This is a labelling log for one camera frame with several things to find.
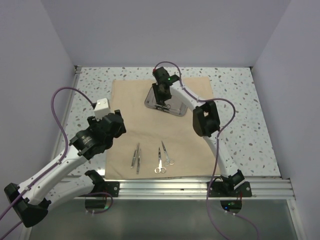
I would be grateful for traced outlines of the steel instrument tray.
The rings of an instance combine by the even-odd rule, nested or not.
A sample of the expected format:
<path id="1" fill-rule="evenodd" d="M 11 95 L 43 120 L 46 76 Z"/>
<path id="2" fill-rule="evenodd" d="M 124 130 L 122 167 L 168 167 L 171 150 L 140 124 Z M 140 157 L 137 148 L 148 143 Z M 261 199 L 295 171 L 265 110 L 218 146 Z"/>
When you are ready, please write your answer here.
<path id="1" fill-rule="evenodd" d="M 157 110 L 155 108 L 155 104 L 157 104 L 157 102 L 154 95 L 154 91 L 152 88 L 150 88 L 145 98 L 144 105 L 149 109 Z M 178 116 L 178 117 L 183 117 L 188 110 L 187 106 L 175 96 L 173 96 L 171 99 L 166 100 L 165 105 L 170 105 L 171 109 L 169 112 L 166 112 L 166 111 L 163 111 L 163 112 L 174 115 L 174 116 Z"/>

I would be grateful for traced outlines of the steel tweezers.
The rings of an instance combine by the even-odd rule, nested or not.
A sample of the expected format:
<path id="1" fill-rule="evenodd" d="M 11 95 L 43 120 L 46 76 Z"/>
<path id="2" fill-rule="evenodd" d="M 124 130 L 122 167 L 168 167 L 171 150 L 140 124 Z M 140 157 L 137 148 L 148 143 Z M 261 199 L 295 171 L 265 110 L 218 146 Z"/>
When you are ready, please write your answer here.
<path id="1" fill-rule="evenodd" d="M 138 151 L 138 155 L 137 155 L 137 166 L 136 166 L 136 174 L 138 175 L 140 172 L 140 165 L 141 165 L 141 149 L 139 149 Z"/>
<path id="2" fill-rule="evenodd" d="M 131 161 L 131 166 L 130 166 L 131 169 L 135 166 L 139 149 L 140 149 L 140 143 L 138 142 L 137 145 L 136 145 L 136 148 L 135 148 L 135 150 L 134 150 L 134 153 L 133 153 L 133 157 L 132 157 L 132 161 Z"/>

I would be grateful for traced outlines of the beige cloth wrap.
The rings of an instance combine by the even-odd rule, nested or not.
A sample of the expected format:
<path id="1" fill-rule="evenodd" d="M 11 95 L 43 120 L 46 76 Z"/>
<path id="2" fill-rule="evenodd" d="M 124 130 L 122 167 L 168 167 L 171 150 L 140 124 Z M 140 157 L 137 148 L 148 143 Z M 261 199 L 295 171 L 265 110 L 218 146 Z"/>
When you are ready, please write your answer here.
<path id="1" fill-rule="evenodd" d="M 106 152 L 105 177 L 129 180 L 209 176 L 213 171 L 219 174 L 219 168 L 214 167 L 215 155 L 193 129 L 192 111 L 175 116 L 145 106 L 152 83 L 152 80 L 113 81 L 110 104 L 114 110 L 121 111 L 126 133 L 114 139 Z M 165 166 L 162 142 L 174 160 L 173 165 Z M 137 158 L 131 168 L 137 143 L 141 149 L 139 174 L 136 174 Z M 159 148 L 166 173 L 156 174 Z"/>

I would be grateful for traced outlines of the steel forceps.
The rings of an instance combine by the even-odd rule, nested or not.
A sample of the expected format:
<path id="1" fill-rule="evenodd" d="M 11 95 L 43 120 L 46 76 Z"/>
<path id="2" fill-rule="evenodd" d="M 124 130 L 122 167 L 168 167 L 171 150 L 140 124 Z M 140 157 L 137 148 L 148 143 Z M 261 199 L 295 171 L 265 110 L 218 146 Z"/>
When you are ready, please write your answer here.
<path id="1" fill-rule="evenodd" d="M 161 144 L 162 144 L 162 148 L 163 148 L 163 151 L 164 151 L 164 154 L 165 154 L 165 162 L 164 162 L 164 165 L 165 165 L 165 166 L 173 165 L 173 164 L 175 163 L 175 161 L 169 157 L 168 151 L 167 151 L 167 149 L 166 149 L 165 144 L 164 144 L 163 141 L 161 142 Z"/>

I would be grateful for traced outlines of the steel scissors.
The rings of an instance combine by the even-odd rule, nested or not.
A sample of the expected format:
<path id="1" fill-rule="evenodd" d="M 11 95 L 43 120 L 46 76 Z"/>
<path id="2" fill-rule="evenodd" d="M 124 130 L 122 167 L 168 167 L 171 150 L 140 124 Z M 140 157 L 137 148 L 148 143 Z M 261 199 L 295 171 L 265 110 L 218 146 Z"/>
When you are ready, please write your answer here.
<path id="1" fill-rule="evenodd" d="M 154 169 L 154 172 L 156 174 L 164 174 L 166 173 L 167 169 L 163 166 L 163 163 L 162 163 L 162 157 L 161 157 L 161 149 L 160 147 L 158 148 L 158 166 Z"/>

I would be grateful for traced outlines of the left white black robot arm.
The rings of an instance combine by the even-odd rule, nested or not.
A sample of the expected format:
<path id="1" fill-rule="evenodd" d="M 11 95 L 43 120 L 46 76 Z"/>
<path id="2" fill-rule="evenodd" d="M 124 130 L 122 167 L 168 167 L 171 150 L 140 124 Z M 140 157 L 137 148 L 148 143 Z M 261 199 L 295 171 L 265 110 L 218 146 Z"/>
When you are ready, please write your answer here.
<path id="1" fill-rule="evenodd" d="M 62 188 L 57 187 L 70 172 L 110 149 L 113 140 L 126 133 L 119 109 L 101 119 L 90 116 L 87 121 L 88 128 L 79 131 L 65 149 L 39 172 L 19 184 L 9 183 L 4 188 L 9 208 L 14 209 L 26 228 L 37 225 L 54 207 L 78 196 L 111 197 L 104 191 L 104 180 L 96 170 L 87 170 L 75 181 Z"/>

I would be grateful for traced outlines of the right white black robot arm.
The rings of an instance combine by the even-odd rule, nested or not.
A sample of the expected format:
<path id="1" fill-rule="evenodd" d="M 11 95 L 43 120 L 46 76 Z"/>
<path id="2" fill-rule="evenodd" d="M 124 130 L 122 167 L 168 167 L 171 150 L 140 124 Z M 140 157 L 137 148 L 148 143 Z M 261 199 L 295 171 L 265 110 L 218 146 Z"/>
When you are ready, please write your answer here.
<path id="1" fill-rule="evenodd" d="M 179 75 L 170 75 L 164 67 L 154 68 L 152 74 L 156 83 L 152 84 L 157 104 L 164 105 L 167 100 L 176 97 L 192 111 L 192 127 L 202 137 L 215 154 L 215 167 L 219 167 L 220 181 L 210 183 L 210 187 L 218 187 L 227 196 L 235 196 L 245 182 L 235 160 L 231 157 L 225 144 L 220 143 L 220 134 L 224 127 L 216 105 L 216 99 L 204 99 L 195 94 L 184 83 Z"/>

